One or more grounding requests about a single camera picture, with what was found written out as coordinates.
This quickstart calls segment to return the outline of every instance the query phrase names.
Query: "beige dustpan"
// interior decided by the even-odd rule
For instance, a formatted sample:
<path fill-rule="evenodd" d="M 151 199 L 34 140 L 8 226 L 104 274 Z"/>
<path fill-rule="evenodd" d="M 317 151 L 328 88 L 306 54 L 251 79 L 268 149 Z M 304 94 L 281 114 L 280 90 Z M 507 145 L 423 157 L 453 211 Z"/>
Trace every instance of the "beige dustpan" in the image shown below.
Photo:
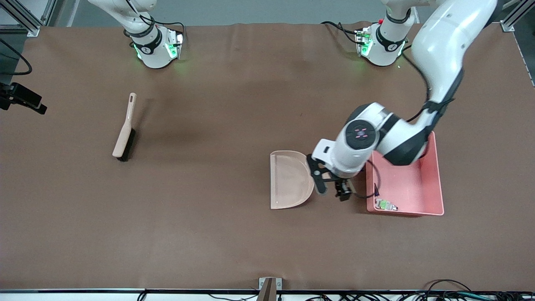
<path fill-rule="evenodd" d="M 304 203 L 314 190 L 307 157 L 293 150 L 270 155 L 271 209 L 291 208 Z"/>

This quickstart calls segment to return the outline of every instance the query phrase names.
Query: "black strap band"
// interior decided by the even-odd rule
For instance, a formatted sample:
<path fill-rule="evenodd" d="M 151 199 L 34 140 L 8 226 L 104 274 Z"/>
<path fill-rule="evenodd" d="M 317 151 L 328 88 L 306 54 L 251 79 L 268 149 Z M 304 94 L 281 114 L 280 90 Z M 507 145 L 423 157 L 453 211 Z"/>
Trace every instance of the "black strap band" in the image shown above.
<path fill-rule="evenodd" d="M 424 102 L 424 105 L 422 106 L 422 109 L 427 109 L 429 113 L 438 112 L 440 116 L 444 115 L 446 112 L 447 104 L 451 101 L 446 100 L 445 102 L 436 103 L 434 101 L 426 101 Z"/>
<path fill-rule="evenodd" d="M 152 24 L 150 24 L 149 28 L 147 28 L 143 32 L 140 32 L 140 33 L 131 33 L 131 32 L 128 32 L 128 31 L 127 32 L 130 35 L 130 37 L 144 37 L 144 36 L 149 35 L 153 28 L 154 28 L 154 22 L 152 22 Z"/>
<path fill-rule="evenodd" d="M 394 42 L 394 41 L 390 41 L 388 39 L 386 39 L 382 34 L 381 34 L 381 25 L 379 25 L 379 27 L 377 27 L 377 30 L 376 30 L 376 36 L 377 36 L 377 41 L 383 45 L 385 47 L 385 51 L 388 51 L 388 52 L 393 52 L 393 51 L 396 51 L 402 44 L 403 42 L 405 41 L 405 36 L 403 38 L 403 40 L 401 41 L 397 41 L 397 42 Z"/>
<path fill-rule="evenodd" d="M 385 135 L 392 129 L 392 126 L 398 122 L 400 118 L 395 114 L 390 115 L 390 117 L 385 121 L 385 124 L 379 129 L 379 141 L 377 145 L 381 143 Z"/>
<path fill-rule="evenodd" d="M 134 45 L 143 54 L 150 55 L 154 53 L 154 49 L 156 49 L 156 47 L 158 47 L 161 42 L 162 42 L 162 32 L 158 29 L 158 35 L 152 42 L 145 44 L 145 45 L 134 43 Z"/>
<path fill-rule="evenodd" d="M 407 11 L 407 15 L 403 19 L 394 19 L 394 18 L 392 18 L 388 14 L 388 11 L 386 12 L 386 18 L 388 19 L 388 21 L 390 21 L 392 23 L 403 24 L 403 23 L 407 22 L 407 20 L 410 18 L 410 9 Z"/>

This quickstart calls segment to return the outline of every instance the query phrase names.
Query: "pink tray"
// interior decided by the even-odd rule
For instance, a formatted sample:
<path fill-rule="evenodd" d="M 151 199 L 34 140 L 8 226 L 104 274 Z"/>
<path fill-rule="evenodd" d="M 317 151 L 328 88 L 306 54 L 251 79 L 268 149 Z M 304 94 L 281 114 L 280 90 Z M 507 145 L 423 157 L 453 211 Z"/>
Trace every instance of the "pink tray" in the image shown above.
<path fill-rule="evenodd" d="M 367 200 L 369 212 L 418 216 L 444 214 L 434 132 L 429 135 L 428 145 L 427 154 L 409 166 L 393 166 L 381 154 L 373 152 L 370 161 L 377 170 L 366 163 L 366 190 L 367 195 L 373 194 L 376 184 L 379 196 Z M 377 198 L 390 201 L 399 210 L 376 208 Z"/>

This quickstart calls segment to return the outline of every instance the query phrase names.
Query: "brush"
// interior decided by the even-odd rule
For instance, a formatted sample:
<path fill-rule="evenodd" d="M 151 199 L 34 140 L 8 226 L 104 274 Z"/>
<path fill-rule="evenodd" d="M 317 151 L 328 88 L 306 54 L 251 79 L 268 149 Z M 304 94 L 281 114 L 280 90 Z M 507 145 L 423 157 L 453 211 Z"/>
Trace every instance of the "brush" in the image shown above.
<path fill-rule="evenodd" d="M 134 115 L 135 100 L 137 94 L 130 93 L 128 97 L 128 109 L 126 110 L 126 119 L 123 128 L 119 133 L 119 138 L 113 149 L 113 156 L 121 162 L 128 161 L 128 155 L 134 144 L 135 130 L 132 128 L 132 116 Z"/>

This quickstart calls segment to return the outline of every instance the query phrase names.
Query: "brown mat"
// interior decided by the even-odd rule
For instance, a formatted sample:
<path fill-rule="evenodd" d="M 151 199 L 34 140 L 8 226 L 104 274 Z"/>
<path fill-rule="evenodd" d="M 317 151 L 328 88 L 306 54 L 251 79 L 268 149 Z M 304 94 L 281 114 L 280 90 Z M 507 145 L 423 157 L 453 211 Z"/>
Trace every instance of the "brown mat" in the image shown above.
<path fill-rule="evenodd" d="M 412 218 L 367 214 L 332 188 L 269 210 L 272 151 L 310 153 L 367 102 L 417 112 L 424 86 L 407 62 L 371 66 L 323 25 L 188 38 L 187 61 L 162 70 L 136 59 L 122 28 L 43 28 L 26 42 L 34 72 L 14 81 L 49 110 L 0 112 L 2 288 L 248 288 L 269 275 L 286 289 L 447 277 L 535 290 L 535 94 L 512 33 L 492 25 L 468 51 L 436 128 L 446 213 Z M 120 163 L 130 92 L 138 140 Z"/>

